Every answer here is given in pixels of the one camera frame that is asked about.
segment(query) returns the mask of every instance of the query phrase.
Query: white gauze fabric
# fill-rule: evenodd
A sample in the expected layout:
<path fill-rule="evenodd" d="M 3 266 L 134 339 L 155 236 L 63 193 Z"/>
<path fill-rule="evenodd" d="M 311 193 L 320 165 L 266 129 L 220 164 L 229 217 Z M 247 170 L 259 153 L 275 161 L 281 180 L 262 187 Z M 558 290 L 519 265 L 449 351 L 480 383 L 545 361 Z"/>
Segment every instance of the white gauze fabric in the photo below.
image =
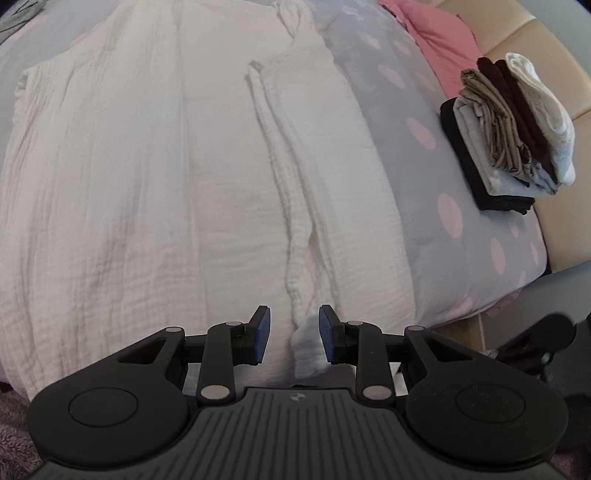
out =
<path fill-rule="evenodd" d="M 0 180 L 0 352 L 47 384 L 168 325 L 207 329 L 178 0 L 128 0 L 22 75 Z"/>
<path fill-rule="evenodd" d="M 573 165 L 574 125 L 569 113 L 541 82 L 533 64 L 526 57 L 509 52 L 505 60 L 537 124 L 553 147 L 551 159 L 557 178 L 565 185 L 572 185 L 576 178 Z"/>
<path fill-rule="evenodd" d="M 327 365 L 322 303 L 343 321 L 389 333 L 414 322 L 415 303 L 400 214 L 359 105 L 308 7 L 280 0 L 277 9 L 293 43 L 254 61 L 249 75 L 288 221 L 291 344 L 301 378 Z"/>
<path fill-rule="evenodd" d="M 184 0 L 180 40 L 207 320 L 247 322 L 260 304 L 269 306 L 271 335 L 263 363 L 236 367 L 236 385 L 293 385 L 288 237 L 246 78 L 252 59 L 282 52 L 293 39 L 272 7 Z M 195 370 L 189 370 L 188 393 L 194 393 Z"/>

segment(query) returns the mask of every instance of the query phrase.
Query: circular pad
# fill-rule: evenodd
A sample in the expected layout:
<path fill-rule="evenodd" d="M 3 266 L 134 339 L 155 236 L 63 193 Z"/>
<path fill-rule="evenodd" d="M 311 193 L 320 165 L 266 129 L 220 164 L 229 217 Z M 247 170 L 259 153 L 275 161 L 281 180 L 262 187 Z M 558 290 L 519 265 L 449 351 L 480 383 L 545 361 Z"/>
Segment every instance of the circular pad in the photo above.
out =
<path fill-rule="evenodd" d="M 405 412 L 430 448 L 480 468 L 549 459 L 568 419 L 564 401 L 540 380 L 485 357 L 432 365 Z"/>
<path fill-rule="evenodd" d="M 120 388 L 93 388 L 70 403 L 74 420 L 88 427 L 111 427 L 123 423 L 138 409 L 138 399 Z"/>
<path fill-rule="evenodd" d="M 472 385 L 458 393 L 456 404 L 471 419 L 485 423 L 506 423 L 525 410 L 523 398 L 499 385 Z"/>

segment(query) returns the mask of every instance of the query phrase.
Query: bed sheet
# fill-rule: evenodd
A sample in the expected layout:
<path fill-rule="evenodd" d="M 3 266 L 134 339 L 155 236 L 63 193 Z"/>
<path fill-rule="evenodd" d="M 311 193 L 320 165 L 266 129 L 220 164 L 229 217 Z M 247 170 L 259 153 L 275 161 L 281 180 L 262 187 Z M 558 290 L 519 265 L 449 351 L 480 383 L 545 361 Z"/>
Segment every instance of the bed sheet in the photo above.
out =
<path fill-rule="evenodd" d="M 414 39 L 372 0 L 310 0 L 368 122 L 402 217 L 417 319 L 470 316 L 539 277 L 535 212 L 481 212 L 439 122 L 446 100 Z"/>

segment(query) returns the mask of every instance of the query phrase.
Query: stack of folded clothes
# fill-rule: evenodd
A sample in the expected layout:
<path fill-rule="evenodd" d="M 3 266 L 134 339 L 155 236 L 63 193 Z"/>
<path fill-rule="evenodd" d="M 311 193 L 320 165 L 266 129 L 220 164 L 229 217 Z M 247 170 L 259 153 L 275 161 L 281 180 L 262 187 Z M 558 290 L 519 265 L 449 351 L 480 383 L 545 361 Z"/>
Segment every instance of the stack of folded clothes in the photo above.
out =
<path fill-rule="evenodd" d="M 441 106 L 443 130 L 480 210 L 523 215 L 574 182 L 574 126 L 523 55 L 462 71 L 460 96 Z"/>

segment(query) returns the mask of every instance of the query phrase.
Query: silver rivet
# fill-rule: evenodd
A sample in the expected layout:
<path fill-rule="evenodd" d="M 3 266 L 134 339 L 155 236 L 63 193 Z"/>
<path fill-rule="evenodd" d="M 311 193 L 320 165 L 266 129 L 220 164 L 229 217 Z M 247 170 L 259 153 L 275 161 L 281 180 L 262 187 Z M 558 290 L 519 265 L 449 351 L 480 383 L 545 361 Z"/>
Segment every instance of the silver rivet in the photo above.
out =
<path fill-rule="evenodd" d="M 363 396 L 370 400 L 386 400 L 392 396 L 392 390 L 383 385 L 370 385 L 363 389 Z"/>
<path fill-rule="evenodd" d="M 201 396 L 208 400 L 221 400 L 230 394 L 230 389 L 225 385 L 208 385 L 201 389 Z"/>

